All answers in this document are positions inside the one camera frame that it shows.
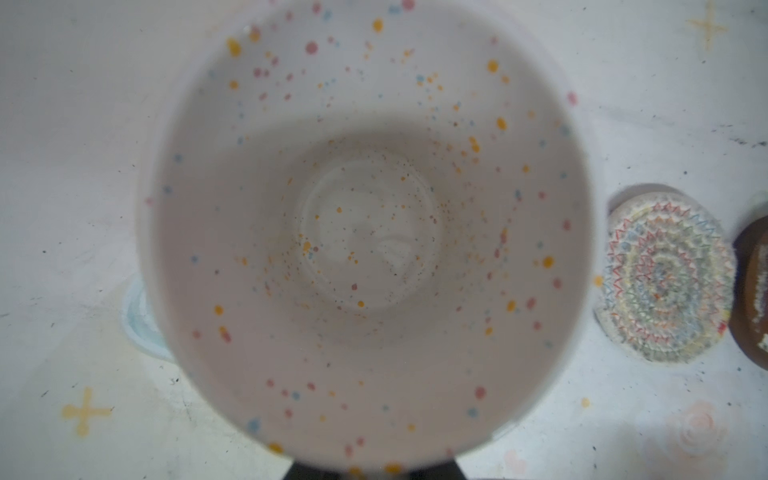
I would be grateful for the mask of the white mug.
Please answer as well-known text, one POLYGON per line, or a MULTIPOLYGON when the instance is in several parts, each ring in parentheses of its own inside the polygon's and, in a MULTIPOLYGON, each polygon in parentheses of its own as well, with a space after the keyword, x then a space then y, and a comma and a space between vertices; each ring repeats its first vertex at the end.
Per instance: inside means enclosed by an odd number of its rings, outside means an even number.
POLYGON ((349 475, 519 423, 595 298, 578 98, 498 1, 257 1, 172 85, 138 183, 174 359, 270 450, 349 475))

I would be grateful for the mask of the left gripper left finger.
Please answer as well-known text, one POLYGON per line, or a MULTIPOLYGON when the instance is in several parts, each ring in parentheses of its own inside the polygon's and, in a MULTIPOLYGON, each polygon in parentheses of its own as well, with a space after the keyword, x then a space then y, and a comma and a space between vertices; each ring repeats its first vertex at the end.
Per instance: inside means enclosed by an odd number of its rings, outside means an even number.
POLYGON ((283 480, 340 480, 338 472, 318 469, 299 462, 293 462, 283 476, 283 480))

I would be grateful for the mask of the scratched dark wooden round coaster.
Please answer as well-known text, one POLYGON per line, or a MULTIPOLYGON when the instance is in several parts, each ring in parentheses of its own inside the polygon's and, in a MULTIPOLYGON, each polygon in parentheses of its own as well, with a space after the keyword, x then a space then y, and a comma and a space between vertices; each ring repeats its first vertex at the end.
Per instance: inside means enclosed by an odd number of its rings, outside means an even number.
POLYGON ((737 272, 729 322, 737 345, 767 369, 767 217, 748 225, 734 244, 737 272))

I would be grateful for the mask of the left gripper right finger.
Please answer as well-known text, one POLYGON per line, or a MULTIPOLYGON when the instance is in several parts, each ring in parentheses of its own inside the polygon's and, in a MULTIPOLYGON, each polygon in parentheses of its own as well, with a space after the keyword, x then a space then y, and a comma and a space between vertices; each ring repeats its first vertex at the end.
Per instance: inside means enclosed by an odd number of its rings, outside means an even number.
POLYGON ((467 477, 455 460, 449 460, 414 471, 413 480, 467 480, 467 477))

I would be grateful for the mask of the multicolour woven round coaster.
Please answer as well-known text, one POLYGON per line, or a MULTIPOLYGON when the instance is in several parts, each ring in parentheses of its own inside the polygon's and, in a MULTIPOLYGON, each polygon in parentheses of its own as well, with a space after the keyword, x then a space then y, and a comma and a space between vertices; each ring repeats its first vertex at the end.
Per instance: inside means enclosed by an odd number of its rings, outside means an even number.
POLYGON ((674 192, 637 195, 608 218, 594 308, 606 336, 629 355, 689 363, 729 327, 737 261, 720 222, 674 192))

